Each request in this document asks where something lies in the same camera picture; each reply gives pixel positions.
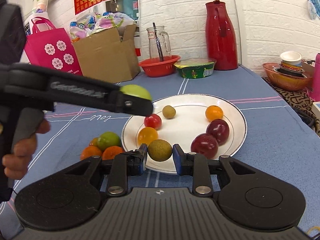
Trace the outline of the person's left hand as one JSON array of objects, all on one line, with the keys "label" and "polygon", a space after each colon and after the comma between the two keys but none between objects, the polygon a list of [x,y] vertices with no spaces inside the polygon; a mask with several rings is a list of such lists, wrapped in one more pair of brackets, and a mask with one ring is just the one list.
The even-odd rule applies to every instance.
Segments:
[{"label": "person's left hand", "polygon": [[37,149],[37,134],[46,134],[49,131],[50,124],[46,119],[43,119],[34,134],[17,142],[13,152],[2,158],[4,173],[8,178],[20,180],[27,174],[28,165]]}]

